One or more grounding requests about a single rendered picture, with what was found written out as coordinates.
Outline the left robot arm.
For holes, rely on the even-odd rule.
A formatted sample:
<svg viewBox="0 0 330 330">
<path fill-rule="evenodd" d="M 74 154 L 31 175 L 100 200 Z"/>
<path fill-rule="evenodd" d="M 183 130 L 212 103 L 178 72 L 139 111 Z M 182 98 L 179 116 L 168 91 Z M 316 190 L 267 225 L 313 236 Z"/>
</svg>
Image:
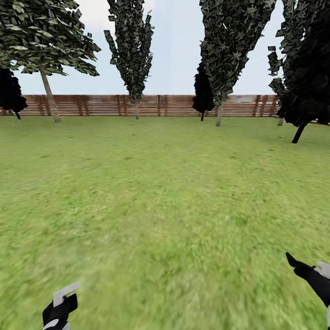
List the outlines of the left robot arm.
<svg viewBox="0 0 330 330">
<path fill-rule="evenodd" d="M 67 322 L 67 316 L 70 312 L 77 309 L 77 295 L 73 294 L 70 297 L 65 296 L 77 290 L 80 287 L 79 282 L 75 282 L 59 291 L 54 292 L 52 305 L 43 311 L 42 330 L 70 330 L 70 325 Z"/>
</svg>

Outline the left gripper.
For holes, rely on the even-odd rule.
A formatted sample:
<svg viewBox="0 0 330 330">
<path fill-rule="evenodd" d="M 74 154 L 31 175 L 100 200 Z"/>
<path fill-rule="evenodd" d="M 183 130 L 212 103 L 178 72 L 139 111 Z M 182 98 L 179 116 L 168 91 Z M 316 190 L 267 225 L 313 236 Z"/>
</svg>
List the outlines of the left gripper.
<svg viewBox="0 0 330 330">
<path fill-rule="evenodd" d="M 63 310 L 67 314 L 77 309 L 77 295 L 73 294 L 70 297 L 64 298 L 62 304 L 54 307 L 50 305 L 49 308 L 44 309 L 43 311 L 43 324 L 45 325 L 46 321 L 56 312 Z"/>
</svg>

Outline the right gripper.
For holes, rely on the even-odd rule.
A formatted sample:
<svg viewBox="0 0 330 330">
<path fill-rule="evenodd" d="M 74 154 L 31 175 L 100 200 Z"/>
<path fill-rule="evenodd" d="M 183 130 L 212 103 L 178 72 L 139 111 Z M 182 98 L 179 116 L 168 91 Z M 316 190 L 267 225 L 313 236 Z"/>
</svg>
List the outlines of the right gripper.
<svg viewBox="0 0 330 330">
<path fill-rule="evenodd" d="M 289 265 L 295 267 L 294 272 L 296 275 L 305 279 L 313 290 L 316 292 L 320 286 L 329 285 L 330 279 L 325 278 L 319 272 L 315 271 L 311 266 L 302 262 L 296 261 L 289 253 L 286 253 Z"/>
</svg>

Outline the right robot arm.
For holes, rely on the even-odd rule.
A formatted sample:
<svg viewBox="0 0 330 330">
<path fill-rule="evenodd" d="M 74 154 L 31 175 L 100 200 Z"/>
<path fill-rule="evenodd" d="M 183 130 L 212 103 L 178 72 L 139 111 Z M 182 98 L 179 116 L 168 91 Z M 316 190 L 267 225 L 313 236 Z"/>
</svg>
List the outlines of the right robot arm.
<svg viewBox="0 0 330 330">
<path fill-rule="evenodd" d="M 295 267 L 296 275 L 305 279 L 313 290 L 324 302 L 327 309 L 328 330 L 330 330 L 330 264 L 317 262 L 317 267 L 311 267 L 296 261 L 289 253 L 286 253 L 289 265 Z"/>
</svg>

